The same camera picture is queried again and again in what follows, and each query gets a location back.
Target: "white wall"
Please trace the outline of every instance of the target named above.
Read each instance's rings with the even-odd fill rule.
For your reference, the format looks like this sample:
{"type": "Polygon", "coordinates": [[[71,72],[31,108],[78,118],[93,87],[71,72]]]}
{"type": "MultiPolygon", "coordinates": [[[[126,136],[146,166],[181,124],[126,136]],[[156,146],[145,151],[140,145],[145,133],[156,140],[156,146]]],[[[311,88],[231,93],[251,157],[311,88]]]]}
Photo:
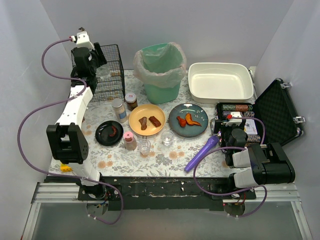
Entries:
{"type": "MultiPolygon", "coordinates": [[[[133,69],[145,47],[179,43],[188,66],[256,66],[293,0],[41,0],[60,38],[84,27],[95,42],[118,44],[133,69]]],[[[69,53],[72,46],[66,46],[69,53]]]]}
{"type": "Polygon", "coordinates": [[[275,78],[291,82],[290,96],[306,118],[305,134],[284,147],[313,239],[320,239],[320,1],[295,0],[255,73],[261,93],[275,78]]]}
{"type": "MultiPolygon", "coordinates": [[[[41,67],[43,50],[59,39],[39,0],[0,0],[0,238],[21,238],[37,181],[17,147],[18,126],[36,107],[68,96],[70,83],[48,76],[41,67]]],[[[47,54],[48,68],[69,75],[70,59],[62,45],[47,54]]],[[[51,151],[46,137],[64,106],[43,110],[22,130],[26,156],[47,170],[51,151]]]]}

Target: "white rectangular tray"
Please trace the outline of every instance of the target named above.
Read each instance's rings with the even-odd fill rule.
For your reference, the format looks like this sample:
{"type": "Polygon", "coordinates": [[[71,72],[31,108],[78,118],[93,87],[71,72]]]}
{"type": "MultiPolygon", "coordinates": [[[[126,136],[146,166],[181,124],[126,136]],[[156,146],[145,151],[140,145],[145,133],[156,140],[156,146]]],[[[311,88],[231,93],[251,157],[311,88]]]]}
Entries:
{"type": "Polygon", "coordinates": [[[240,103],[254,95],[248,69],[237,63],[199,62],[190,66],[188,82],[198,103],[240,103]]]}

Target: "glass cup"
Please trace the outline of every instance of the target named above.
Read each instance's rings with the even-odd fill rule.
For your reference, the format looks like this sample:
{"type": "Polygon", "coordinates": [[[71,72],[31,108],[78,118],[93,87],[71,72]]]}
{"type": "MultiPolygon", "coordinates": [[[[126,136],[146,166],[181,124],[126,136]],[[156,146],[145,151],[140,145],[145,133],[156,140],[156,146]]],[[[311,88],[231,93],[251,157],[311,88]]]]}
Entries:
{"type": "Polygon", "coordinates": [[[166,130],[161,134],[161,140],[163,145],[168,147],[172,145],[172,143],[174,142],[174,138],[175,134],[170,130],[166,130]]]}
{"type": "Polygon", "coordinates": [[[151,143],[147,139],[141,139],[138,143],[138,149],[144,156],[148,156],[150,153],[151,143]]]}

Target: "red food piece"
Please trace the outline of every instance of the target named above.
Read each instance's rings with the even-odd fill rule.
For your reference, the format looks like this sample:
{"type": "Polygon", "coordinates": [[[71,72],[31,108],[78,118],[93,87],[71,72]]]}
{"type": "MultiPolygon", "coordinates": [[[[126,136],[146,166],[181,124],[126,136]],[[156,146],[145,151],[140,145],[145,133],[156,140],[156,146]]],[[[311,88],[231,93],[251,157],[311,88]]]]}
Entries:
{"type": "Polygon", "coordinates": [[[177,116],[176,118],[178,119],[179,124],[180,124],[181,127],[184,128],[187,125],[187,121],[184,120],[183,118],[181,118],[180,116],[177,116]]]}
{"type": "Polygon", "coordinates": [[[149,117],[150,122],[157,128],[161,126],[161,122],[155,116],[149,117]]]}
{"type": "Polygon", "coordinates": [[[144,116],[143,118],[140,118],[139,122],[141,124],[141,130],[146,130],[147,129],[147,117],[144,116]]]}
{"type": "Polygon", "coordinates": [[[116,134],[117,134],[117,129],[115,126],[111,126],[112,127],[112,130],[113,130],[113,133],[110,133],[109,136],[110,137],[114,137],[116,134]]]}
{"type": "Polygon", "coordinates": [[[185,120],[186,120],[186,123],[187,123],[188,125],[190,125],[190,126],[192,126],[192,125],[201,126],[201,124],[200,124],[199,122],[192,120],[191,113],[187,113],[187,114],[185,115],[185,120]]]}

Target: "purple handheld tool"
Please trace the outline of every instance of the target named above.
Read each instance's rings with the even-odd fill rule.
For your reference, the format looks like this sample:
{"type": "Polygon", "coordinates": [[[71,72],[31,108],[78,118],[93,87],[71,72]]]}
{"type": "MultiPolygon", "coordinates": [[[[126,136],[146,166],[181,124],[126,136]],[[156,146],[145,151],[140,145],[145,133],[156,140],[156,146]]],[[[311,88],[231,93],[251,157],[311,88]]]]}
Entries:
{"type": "Polygon", "coordinates": [[[217,136],[211,136],[206,142],[206,144],[203,146],[203,148],[201,148],[201,150],[187,164],[187,166],[184,168],[184,171],[186,171],[187,173],[190,172],[190,170],[192,170],[195,167],[195,165],[204,158],[204,156],[209,152],[209,150],[217,145],[218,142],[219,138],[217,136]]]}

